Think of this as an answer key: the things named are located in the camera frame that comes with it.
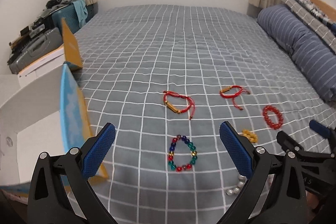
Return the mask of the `red cord bracelet gold tube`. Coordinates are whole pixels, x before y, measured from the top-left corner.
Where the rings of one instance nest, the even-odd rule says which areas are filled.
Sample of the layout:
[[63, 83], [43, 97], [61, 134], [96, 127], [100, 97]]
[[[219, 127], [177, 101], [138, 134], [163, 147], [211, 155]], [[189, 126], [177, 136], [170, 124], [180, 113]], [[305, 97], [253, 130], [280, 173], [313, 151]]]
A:
[[195, 115], [195, 101], [187, 95], [170, 90], [163, 91], [163, 104], [175, 114], [188, 114], [189, 120]]

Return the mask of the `white cardboard box blue rim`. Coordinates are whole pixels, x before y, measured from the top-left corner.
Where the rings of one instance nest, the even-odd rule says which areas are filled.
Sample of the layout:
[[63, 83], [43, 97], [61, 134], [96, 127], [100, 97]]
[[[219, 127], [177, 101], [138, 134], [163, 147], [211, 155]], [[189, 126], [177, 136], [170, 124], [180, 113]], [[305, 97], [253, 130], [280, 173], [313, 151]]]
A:
[[1, 191], [26, 200], [42, 152], [62, 155], [93, 137], [84, 94], [72, 72], [83, 64], [62, 21], [63, 45], [18, 75], [1, 76]]

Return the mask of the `blue striped pillow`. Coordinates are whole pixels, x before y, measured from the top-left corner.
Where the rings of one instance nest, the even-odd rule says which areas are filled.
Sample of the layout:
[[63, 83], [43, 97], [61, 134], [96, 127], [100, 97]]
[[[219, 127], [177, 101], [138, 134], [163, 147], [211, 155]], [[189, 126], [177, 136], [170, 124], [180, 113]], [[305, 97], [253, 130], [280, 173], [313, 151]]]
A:
[[260, 11], [257, 22], [287, 53], [325, 102], [335, 101], [335, 53], [286, 5]]

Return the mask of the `grey checked folded quilt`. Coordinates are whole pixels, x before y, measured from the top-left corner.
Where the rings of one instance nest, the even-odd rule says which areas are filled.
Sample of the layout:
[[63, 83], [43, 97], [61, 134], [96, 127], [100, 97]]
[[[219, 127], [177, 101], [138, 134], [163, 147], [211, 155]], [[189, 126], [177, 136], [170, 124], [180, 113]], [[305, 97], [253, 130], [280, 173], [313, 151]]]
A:
[[330, 19], [311, 0], [281, 0], [305, 25], [335, 52], [335, 20]]

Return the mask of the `grey checked bed sheet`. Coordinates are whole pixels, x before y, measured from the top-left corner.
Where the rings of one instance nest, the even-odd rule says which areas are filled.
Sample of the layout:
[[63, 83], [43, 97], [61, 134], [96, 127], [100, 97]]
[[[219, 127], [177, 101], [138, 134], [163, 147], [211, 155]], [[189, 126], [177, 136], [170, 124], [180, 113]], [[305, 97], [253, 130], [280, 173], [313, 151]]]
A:
[[82, 90], [93, 132], [116, 139], [108, 179], [94, 191], [118, 223], [216, 223], [242, 184], [219, 137], [224, 121], [282, 154], [262, 115], [310, 152], [329, 152], [312, 132], [335, 125], [290, 58], [256, 20], [226, 9], [144, 5], [97, 14], [76, 33]]

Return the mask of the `wooden headboard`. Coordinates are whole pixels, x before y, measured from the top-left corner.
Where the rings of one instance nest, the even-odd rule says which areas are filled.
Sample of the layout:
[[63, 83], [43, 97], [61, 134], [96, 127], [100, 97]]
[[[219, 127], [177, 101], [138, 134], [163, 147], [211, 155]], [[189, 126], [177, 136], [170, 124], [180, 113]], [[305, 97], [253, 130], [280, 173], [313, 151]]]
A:
[[311, 0], [317, 5], [331, 20], [336, 21], [336, 9], [321, 0]]

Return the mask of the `grey hard case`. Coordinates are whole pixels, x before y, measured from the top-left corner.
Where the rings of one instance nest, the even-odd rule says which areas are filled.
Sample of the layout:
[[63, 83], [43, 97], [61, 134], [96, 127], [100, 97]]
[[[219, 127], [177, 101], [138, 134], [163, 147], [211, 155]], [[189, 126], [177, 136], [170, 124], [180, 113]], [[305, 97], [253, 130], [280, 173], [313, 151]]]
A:
[[9, 65], [12, 74], [18, 74], [37, 59], [63, 45], [63, 39], [58, 28], [44, 32], [36, 38], [27, 42], [15, 51], [9, 58]]

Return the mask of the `black items pile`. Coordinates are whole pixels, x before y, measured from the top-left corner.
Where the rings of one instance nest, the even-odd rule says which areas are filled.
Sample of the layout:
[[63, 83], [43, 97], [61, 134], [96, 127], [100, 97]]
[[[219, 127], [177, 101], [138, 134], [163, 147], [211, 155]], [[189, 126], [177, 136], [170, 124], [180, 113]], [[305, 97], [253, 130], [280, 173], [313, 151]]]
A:
[[46, 4], [46, 8], [38, 15], [38, 17], [33, 21], [33, 23], [29, 26], [26, 26], [24, 29], [20, 31], [20, 35], [9, 42], [9, 46], [12, 51], [18, 46], [19, 42], [26, 38], [27, 35], [34, 29], [36, 29], [41, 24], [47, 25], [47, 17], [55, 12], [57, 9], [70, 5], [74, 0], [49, 0]]

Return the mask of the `teal suitcase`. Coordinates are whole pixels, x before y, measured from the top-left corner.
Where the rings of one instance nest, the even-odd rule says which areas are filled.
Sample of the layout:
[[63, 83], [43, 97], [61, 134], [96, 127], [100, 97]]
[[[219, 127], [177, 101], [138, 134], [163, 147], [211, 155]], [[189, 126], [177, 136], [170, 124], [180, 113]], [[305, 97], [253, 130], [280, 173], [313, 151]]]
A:
[[[86, 24], [97, 14], [98, 4], [87, 5], [88, 18]], [[70, 28], [71, 32], [74, 34], [80, 30], [79, 21], [76, 15], [74, 5], [71, 3], [65, 7], [57, 9], [51, 14], [52, 23], [57, 27], [60, 32], [62, 32], [62, 19], [65, 20], [67, 26]]]

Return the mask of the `teal cloth on suitcase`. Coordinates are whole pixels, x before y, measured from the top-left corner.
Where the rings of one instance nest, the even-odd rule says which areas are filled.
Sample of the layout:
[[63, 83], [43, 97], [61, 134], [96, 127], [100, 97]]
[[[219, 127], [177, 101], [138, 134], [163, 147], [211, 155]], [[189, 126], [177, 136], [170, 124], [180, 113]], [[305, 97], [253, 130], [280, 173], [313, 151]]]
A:
[[79, 27], [82, 28], [86, 24], [88, 18], [88, 10], [85, 0], [76, 0], [73, 3], [73, 6], [76, 11], [76, 15], [79, 21]]

